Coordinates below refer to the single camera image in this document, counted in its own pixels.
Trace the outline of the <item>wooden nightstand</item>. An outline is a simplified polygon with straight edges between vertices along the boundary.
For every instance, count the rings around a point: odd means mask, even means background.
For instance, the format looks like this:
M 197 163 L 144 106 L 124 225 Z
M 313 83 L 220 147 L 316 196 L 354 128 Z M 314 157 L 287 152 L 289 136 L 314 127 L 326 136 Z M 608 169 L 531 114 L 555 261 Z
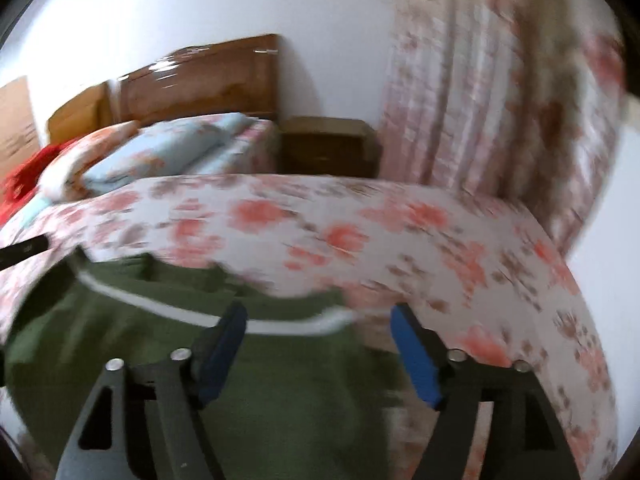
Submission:
M 360 119 L 295 116 L 280 125 L 280 174 L 374 179 L 382 148 Z

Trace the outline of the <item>orange floral folded quilt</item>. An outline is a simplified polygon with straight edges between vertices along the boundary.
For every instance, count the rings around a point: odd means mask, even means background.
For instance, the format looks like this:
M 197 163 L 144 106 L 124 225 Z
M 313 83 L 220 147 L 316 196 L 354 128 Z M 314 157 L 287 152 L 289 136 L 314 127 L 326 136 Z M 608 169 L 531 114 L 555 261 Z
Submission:
M 89 196 L 88 188 L 82 183 L 85 172 L 137 136 L 139 129 L 139 123 L 132 120 L 83 136 L 43 170 L 37 191 L 56 204 L 84 200 Z

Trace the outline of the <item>light wooden headboard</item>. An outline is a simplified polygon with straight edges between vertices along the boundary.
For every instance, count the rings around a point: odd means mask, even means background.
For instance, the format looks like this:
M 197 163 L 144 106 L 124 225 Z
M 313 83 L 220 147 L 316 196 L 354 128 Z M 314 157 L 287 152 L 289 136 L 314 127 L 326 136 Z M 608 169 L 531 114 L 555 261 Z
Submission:
M 58 108 L 47 121 L 47 132 L 52 144 L 62 144 L 113 124 L 110 87 L 104 81 Z

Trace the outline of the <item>dark wooden headboard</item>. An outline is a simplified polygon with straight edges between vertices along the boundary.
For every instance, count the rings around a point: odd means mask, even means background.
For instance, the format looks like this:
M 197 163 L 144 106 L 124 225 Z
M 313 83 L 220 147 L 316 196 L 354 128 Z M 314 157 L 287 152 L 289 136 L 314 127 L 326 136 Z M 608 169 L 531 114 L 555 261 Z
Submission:
M 114 116 L 150 126 L 164 120 L 239 112 L 279 115 L 280 36 L 186 47 L 118 78 Z

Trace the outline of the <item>wooden wardrobe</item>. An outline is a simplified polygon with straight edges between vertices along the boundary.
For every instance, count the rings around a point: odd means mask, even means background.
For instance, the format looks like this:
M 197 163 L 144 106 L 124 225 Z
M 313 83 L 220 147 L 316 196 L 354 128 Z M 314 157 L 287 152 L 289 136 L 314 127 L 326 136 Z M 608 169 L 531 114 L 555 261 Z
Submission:
M 0 178 L 4 179 L 40 150 L 25 77 L 0 90 Z

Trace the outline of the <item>red blanket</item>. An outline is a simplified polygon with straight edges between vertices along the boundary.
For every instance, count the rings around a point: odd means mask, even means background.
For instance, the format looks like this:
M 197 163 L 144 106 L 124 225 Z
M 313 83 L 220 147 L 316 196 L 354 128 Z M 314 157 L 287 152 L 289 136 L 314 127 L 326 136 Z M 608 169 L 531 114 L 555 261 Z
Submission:
M 37 183 L 43 170 L 74 143 L 75 140 L 69 140 L 62 144 L 49 144 L 4 178 L 1 182 L 0 223 L 2 226 L 35 196 Z

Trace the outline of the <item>floral pink bed sheet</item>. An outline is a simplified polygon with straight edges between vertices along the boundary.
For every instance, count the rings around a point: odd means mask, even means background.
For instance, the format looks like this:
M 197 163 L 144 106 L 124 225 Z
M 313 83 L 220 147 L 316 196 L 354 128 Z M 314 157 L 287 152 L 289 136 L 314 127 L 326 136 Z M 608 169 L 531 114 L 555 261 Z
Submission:
M 617 458 L 615 398 L 584 298 L 563 256 L 527 209 L 501 200 L 381 180 L 184 170 L 84 200 L 52 203 L 3 243 L 47 235 L 41 255 L 1 274 L 1 340 L 43 274 L 83 252 L 97 263 L 141 255 L 183 269 L 224 270 L 272 298 L 336 290 L 359 340 L 391 354 L 387 417 L 392 474 L 416 471 L 435 428 L 390 336 L 404 302 L 450 348 L 478 362 L 533 367 L 563 428 L 579 479 L 603 479 Z M 6 386 L 24 465 L 3 478 L 51 479 Z

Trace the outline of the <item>light blue floral quilt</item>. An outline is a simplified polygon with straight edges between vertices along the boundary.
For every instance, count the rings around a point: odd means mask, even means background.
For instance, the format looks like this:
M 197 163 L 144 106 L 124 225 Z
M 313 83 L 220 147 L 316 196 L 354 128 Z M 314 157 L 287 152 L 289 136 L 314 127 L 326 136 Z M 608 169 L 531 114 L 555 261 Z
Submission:
M 176 176 L 204 155 L 228 146 L 254 122 L 241 113 L 157 122 L 91 166 L 80 183 L 91 195 L 101 195 L 135 180 Z

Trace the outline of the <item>green knit sweater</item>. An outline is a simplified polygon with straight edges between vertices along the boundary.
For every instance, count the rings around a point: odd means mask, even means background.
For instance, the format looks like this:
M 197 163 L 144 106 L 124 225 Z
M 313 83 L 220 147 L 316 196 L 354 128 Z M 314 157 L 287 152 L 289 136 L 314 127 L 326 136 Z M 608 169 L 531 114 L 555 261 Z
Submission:
M 395 359 L 341 301 L 72 252 L 18 309 L 6 383 L 61 479 L 387 479 Z

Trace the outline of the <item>floral pink curtain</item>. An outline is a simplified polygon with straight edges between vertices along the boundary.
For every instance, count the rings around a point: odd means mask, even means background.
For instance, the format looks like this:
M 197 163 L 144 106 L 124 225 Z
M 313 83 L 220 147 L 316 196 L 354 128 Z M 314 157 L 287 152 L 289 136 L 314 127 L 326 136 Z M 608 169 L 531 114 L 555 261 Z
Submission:
M 393 0 L 385 180 L 526 207 L 570 252 L 612 171 L 622 34 L 605 0 Z

